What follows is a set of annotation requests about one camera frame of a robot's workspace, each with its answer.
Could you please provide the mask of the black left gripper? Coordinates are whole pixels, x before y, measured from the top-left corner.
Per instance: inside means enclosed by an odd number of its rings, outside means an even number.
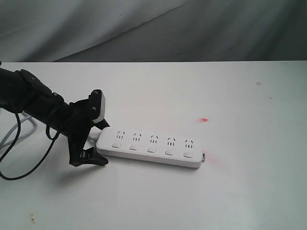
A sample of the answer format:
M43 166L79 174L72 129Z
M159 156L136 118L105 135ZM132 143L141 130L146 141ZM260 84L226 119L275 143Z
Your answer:
M86 150L83 148L93 126L103 130L110 127L109 123L103 119L94 124L89 117L88 99L70 103L70 106L73 108L73 114L64 126L65 135L68 138L69 164L73 166L107 165L108 159L100 155L96 148L91 147Z

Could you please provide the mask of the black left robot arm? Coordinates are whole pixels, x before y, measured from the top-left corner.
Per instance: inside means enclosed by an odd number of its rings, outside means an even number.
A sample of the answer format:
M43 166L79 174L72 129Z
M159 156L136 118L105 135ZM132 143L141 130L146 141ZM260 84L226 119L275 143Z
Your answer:
M105 120L106 99L100 89L93 90L87 99L66 103L31 72L1 69L0 106L11 113L25 112L44 123L47 132L54 129L66 136L71 165L108 164L94 147L84 149L93 127L102 130L109 126Z

